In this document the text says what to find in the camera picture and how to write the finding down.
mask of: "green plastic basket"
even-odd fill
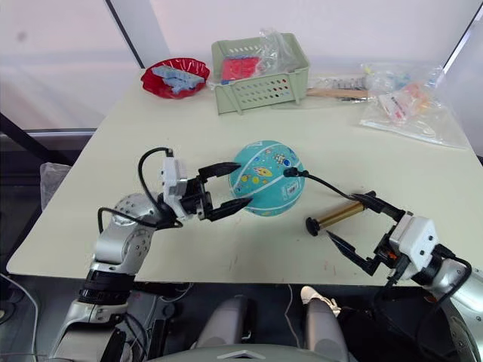
[[[217,98],[218,114],[237,111],[243,113],[250,109],[295,100],[298,104],[306,96],[309,77],[309,61],[302,51],[294,34],[282,34],[291,46],[300,68],[290,73],[277,73],[262,77],[231,81],[217,85],[214,93]],[[241,40],[222,40],[211,45],[213,54],[214,78],[221,79],[222,64],[225,57],[235,55],[256,55],[260,49],[260,38]]]

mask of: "teal ball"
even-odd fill
[[[303,177],[285,177],[284,170],[303,165],[295,152],[277,141],[258,141],[245,146],[235,157],[241,166],[229,175],[236,198],[252,197],[245,208],[260,216],[275,216],[294,206],[302,193]]]

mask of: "white table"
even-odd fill
[[[231,161],[257,140],[291,146],[306,169],[346,192],[376,190],[384,200],[435,220],[441,242],[458,256],[483,266],[483,167],[471,149],[452,149],[358,125],[364,105],[332,109],[269,107],[217,115],[205,89],[184,100],[164,100],[136,81],[110,112],[58,189],[27,239],[8,263],[22,275],[84,278],[97,239],[97,208],[113,207],[141,192],[137,162],[148,149],[170,146],[198,168]],[[146,179],[159,190],[161,156],[146,163]],[[215,201],[228,200],[227,179],[208,183]],[[193,219],[182,229],[155,233],[138,281],[369,284],[373,277],[342,256],[325,236],[314,238],[304,220],[345,202],[306,181],[300,200],[281,216],[241,211],[211,223]],[[371,211],[334,225],[363,256],[392,225]]]

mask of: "shoe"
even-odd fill
[[[312,299],[320,299],[321,301],[325,302],[329,307],[331,307],[332,312],[335,316],[338,316],[340,313],[340,308],[334,298],[329,299],[321,295],[319,292],[317,292],[317,290],[309,287],[308,285],[303,287],[300,291],[300,298],[302,299],[302,304],[304,305],[309,303]]]

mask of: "red plastic bowl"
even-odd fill
[[[174,94],[172,88],[163,82],[163,78],[155,75],[152,72],[151,69],[157,66],[172,66],[173,68],[199,75],[200,77],[204,78],[205,81],[203,83],[199,83],[195,89],[181,90],[178,94]],[[200,62],[199,60],[193,58],[173,58],[163,60],[162,62],[156,63],[154,66],[150,66],[144,72],[143,76],[141,77],[141,81],[143,82],[143,88],[148,92],[155,94],[156,96],[180,100],[181,98],[192,96],[202,89],[205,86],[209,75],[210,70],[206,67],[206,64]]]

